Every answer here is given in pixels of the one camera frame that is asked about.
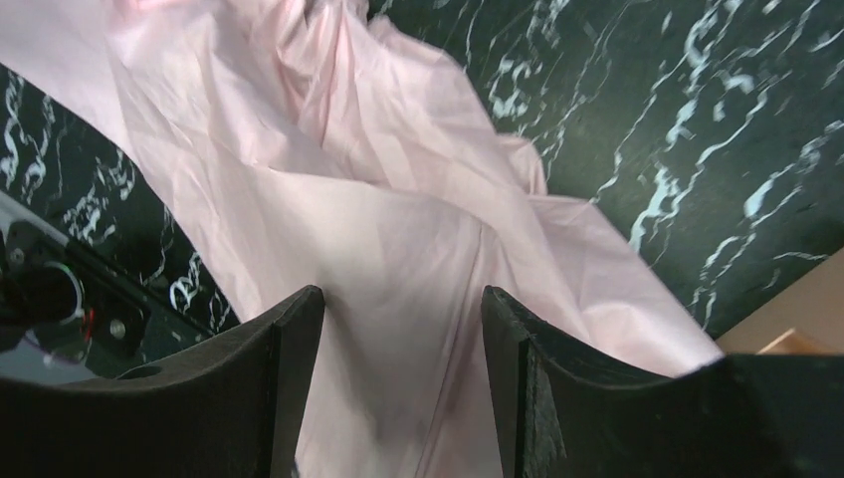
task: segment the pink fabric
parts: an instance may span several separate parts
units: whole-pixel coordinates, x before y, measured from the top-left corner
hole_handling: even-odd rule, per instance
[[[720,356],[593,206],[546,195],[448,56],[363,0],[109,5],[0,3],[0,62],[126,150],[241,318],[325,290],[305,477],[501,476],[487,284],[656,372]]]

